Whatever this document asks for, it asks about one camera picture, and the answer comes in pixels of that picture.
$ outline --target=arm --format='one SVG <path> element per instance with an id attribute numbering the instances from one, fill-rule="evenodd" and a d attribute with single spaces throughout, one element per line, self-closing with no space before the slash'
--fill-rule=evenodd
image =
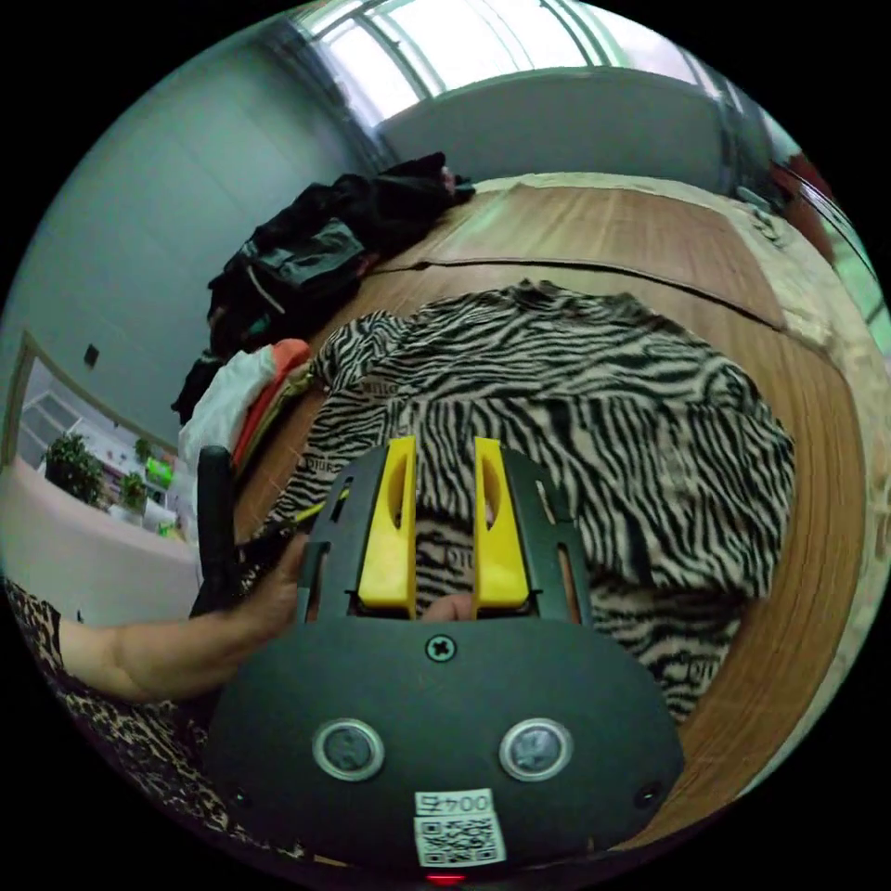
<path id="1" fill-rule="evenodd" d="M 65 670 L 82 683 L 116 699 L 154 703 L 223 686 L 273 636 L 235 610 L 113 628 L 61 619 L 58 643 Z"/>
<path id="2" fill-rule="evenodd" d="M 305 542 L 306 536 L 296 536 L 278 566 L 226 612 L 112 628 L 60 619 L 65 670 L 96 691 L 134 703 L 191 699 L 222 687 L 291 624 Z"/>

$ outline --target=red light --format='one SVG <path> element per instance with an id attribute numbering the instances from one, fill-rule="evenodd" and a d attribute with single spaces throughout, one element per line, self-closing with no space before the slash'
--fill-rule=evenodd
<path id="1" fill-rule="evenodd" d="M 452 885 L 459 885 L 466 878 L 466 875 L 428 875 L 427 881 L 430 882 L 431 885 L 448 888 Z"/>

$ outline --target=potted plant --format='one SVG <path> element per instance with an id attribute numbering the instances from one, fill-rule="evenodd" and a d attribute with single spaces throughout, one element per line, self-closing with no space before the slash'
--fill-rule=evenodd
<path id="1" fill-rule="evenodd" d="M 46 450 L 46 480 L 94 508 L 102 494 L 102 465 L 79 433 L 64 433 Z"/>
<path id="2" fill-rule="evenodd" d="M 142 525 L 148 495 L 145 481 L 138 473 L 128 473 L 121 480 L 121 507 L 130 523 Z"/>
<path id="3" fill-rule="evenodd" d="M 136 444 L 134 445 L 134 451 L 136 452 L 136 460 L 145 465 L 145 463 L 151 458 L 151 443 L 148 439 L 143 439 L 141 436 L 136 440 Z"/>

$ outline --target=black jacket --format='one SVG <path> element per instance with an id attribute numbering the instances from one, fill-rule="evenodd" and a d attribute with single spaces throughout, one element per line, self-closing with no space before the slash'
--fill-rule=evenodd
<path id="1" fill-rule="evenodd" d="M 309 340 L 359 290 L 369 254 L 385 260 L 424 239 L 451 206 L 474 188 L 442 182 L 443 152 L 367 178 L 345 174 L 332 186 L 313 183 L 251 237 L 214 278 L 208 319 L 210 351 L 195 363 L 171 406 L 185 424 L 216 371 L 240 350 L 285 338 Z"/>

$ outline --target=zebra print fabric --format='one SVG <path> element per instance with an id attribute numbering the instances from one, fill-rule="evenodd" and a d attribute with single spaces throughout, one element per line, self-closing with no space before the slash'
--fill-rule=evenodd
<path id="1" fill-rule="evenodd" d="M 418 440 L 418 603 L 473 583 L 473 440 L 548 469 L 577 518 L 599 631 L 682 721 L 744 604 L 768 595 L 794 490 L 794 447 L 753 382 L 628 294 L 550 282 L 372 313 L 314 362 L 329 390 L 270 520 L 325 499 L 368 449 Z"/>

